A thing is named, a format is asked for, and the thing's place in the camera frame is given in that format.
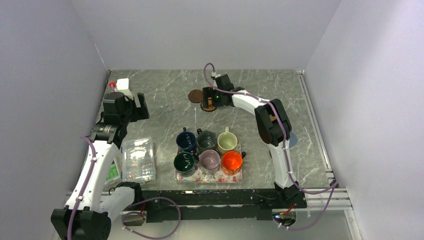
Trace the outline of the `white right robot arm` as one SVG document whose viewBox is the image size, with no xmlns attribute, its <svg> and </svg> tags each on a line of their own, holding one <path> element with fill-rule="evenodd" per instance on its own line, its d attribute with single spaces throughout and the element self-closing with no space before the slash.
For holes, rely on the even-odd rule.
<svg viewBox="0 0 424 240">
<path fill-rule="evenodd" d="M 306 208 L 305 194 L 297 188 L 297 180 L 290 169 L 289 151 L 292 126 L 282 102 L 263 99 L 242 87 L 235 87 L 227 74 L 212 72 L 205 79 L 209 86 L 203 88 L 204 103 L 214 108 L 232 106 L 255 116 L 262 141 L 267 144 L 274 167 L 276 203 L 282 208 Z"/>
</svg>

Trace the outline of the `dark wooden coaster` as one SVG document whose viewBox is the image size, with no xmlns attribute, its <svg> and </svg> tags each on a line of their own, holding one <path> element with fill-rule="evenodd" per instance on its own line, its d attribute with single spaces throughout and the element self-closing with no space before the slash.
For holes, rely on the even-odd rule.
<svg viewBox="0 0 424 240">
<path fill-rule="evenodd" d="M 201 103 L 204 100 L 203 91 L 200 89 L 193 89 L 188 93 L 188 100 L 192 103 Z"/>
</svg>

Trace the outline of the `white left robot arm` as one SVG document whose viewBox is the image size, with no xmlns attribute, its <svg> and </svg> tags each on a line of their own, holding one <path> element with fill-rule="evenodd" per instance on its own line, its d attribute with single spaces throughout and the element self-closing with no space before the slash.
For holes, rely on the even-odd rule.
<svg viewBox="0 0 424 240">
<path fill-rule="evenodd" d="M 88 137 L 89 152 L 78 182 L 64 207 L 53 210 L 50 221 L 62 240 L 106 240 L 112 222 L 125 209 L 139 209 L 144 203 L 136 182 L 121 182 L 101 200 L 109 169 L 122 157 L 121 145 L 129 123 L 150 117 L 145 96 L 129 97 L 111 92 L 103 98 L 103 111 Z"/>
</svg>

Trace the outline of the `blue grey coaster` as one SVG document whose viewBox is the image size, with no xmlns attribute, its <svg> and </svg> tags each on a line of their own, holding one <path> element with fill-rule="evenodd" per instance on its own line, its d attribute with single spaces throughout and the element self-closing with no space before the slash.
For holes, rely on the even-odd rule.
<svg viewBox="0 0 424 240">
<path fill-rule="evenodd" d="M 294 132 L 289 135 L 289 148 L 293 148 L 298 143 L 298 138 Z"/>
</svg>

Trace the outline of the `pale green cup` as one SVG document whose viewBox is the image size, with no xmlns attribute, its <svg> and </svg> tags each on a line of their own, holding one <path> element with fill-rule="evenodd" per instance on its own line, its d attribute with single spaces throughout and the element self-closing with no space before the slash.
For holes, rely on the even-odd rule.
<svg viewBox="0 0 424 240">
<path fill-rule="evenodd" d="M 235 134 L 229 131 L 229 127 L 225 127 L 224 132 L 217 137 L 217 149 L 221 155 L 228 151 L 233 151 L 237 144 L 238 139 Z"/>
</svg>

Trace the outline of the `orange black-rimmed coaster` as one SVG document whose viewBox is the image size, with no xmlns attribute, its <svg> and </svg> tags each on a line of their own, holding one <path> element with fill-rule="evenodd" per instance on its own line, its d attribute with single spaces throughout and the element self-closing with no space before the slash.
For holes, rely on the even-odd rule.
<svg viewBox="0 0 424 240">
<path fill-rule="evenodd" d="M 200 108 L 201 108 L 202 111 L 209 112 L 209 113 L 210 112 L 214 112 L 217 109 L 214 106 L 208 106 L 208 107 L 206 107 L 203 101 L 200 103 Z"/>
</svg>

